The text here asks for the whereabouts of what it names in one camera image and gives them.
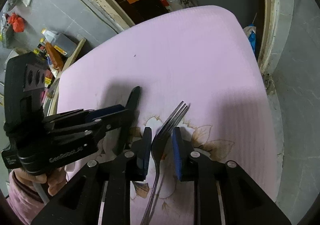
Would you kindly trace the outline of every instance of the yellow label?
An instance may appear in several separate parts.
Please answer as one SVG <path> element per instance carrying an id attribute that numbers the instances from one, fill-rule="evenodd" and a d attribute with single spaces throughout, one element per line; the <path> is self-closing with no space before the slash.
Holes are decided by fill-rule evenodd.
<path id="1" fill-rule="evenodd" d="M 45 78 L 44 78 L 44 83 L 46 83 L 47 85 L 50 85 L 50 84 L 51 84 L 51 79 L 45 77 Z"/>
<path id="2" fill-rule="evenodd" d="M 64 55 L 64 56 L 67 55 L 67 53 L 66 53 L 63 49 L 59 48 L 57 45 L 55 45 L 54 48 L 55 48 L 58 52 L 60 52 L 62 55 Z"/>

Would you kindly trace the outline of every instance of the cleaning supplies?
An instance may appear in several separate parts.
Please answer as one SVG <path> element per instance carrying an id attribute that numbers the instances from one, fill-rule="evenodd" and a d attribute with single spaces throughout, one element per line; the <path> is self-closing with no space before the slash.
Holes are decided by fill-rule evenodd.
<path id="1" fill-rule="evenodd" d="M 2 46 L 4 48 L 9 48 L 10 43 L 13 40 L 13 27 L 8 22 L 5 24 L 4 28 L 2 29 Z"/>
<path id="2" fill-rule="evenodd" d="M 39 42 L 39 45 L 37 46 L 37 49 L 38 49 L 40 52 L 42 52 L 44 55 L 47 54 L 47 50 L 46 50 L 46 48 L 45 48 L 45 43 L 46 43 L 45 38 L 41 38 L 41 39 L 40 39 L 40 42 Z"/>
<path id="3" fill-rule="evenodd" d="M 52 61 L 53 67 L 55 70 L 62 71 L 63 69 L 63 61 L 61 59 L 61 56 L 59 55 L 58 51 L 56 51 L 50 42 L 47 42 L 45 44 L 45 47 L 47 49 L 47 53 L 50 57 L 50 60 Z"/>
<path id="4" fill-rule="evenodd" d="M 62 33 L 43 29 L 42 34 L 58 52 L 60 52 L 67 58 L 72 55 L 77 47 L 77 45 L 72 40 L 68 39 L 68 37 L 66 37 Z"/>

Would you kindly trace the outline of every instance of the gray tile floor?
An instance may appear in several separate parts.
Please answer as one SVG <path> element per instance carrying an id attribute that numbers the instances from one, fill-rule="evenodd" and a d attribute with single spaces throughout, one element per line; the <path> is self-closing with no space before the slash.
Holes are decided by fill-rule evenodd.
<path id="1" fill-rule="evenodd" d="M 281 105 L 284 161 L 277 202 L 293 225 L 320 192 L 320 9 L 294 0 L 287 43 L 273 79 Z"/>
<path id="2" fill-rule="evenodd" d="M 282 164 L 283 164 L 283 155 L 284 155 L 284 137 L 283 137 L 283 126 L 282 126 L 282 117 L 280 104 L 278 100 L 277 93 L 275 92 L 272 95 L 268 95 L 268 101 L 270 105 L 275 137 L 277 143 L 277 191 L 280 188 L 281 174 L 282 174 Z"/>

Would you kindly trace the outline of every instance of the plastic bottle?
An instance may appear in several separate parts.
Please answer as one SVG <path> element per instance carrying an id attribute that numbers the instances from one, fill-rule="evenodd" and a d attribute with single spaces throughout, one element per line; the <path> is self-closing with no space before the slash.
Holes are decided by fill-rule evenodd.
<path id="1" fill-rule="evenodd" d="M 68 39 L 68 37 L 66 37 L 62 33 L 56 31 L 49 31 L 47 29 L 43 29 L 41 33 L 58 52 L 60 52 L 67 58 L 72 55 L 72 53 L 75 51 L 77 47 L 77 44 L 75 44 L 72 40 Z"/>

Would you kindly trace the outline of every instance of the pink sleeve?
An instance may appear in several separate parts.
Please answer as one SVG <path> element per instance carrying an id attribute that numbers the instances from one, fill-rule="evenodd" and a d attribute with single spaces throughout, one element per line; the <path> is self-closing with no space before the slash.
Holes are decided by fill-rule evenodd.
<path id="1" fill-rule="evenodd" d="M 44 207 L 44 204 L 33 199 L 31 194 L 23 190 L 22 187 L 17 184 L 17 180 L 14 178 L 13 171 L 10 173 L 9 179 L 10 188 L 9 198 L 7 201 L 19 219 L 24 224 L 30 224 L 34 217 Z"/>

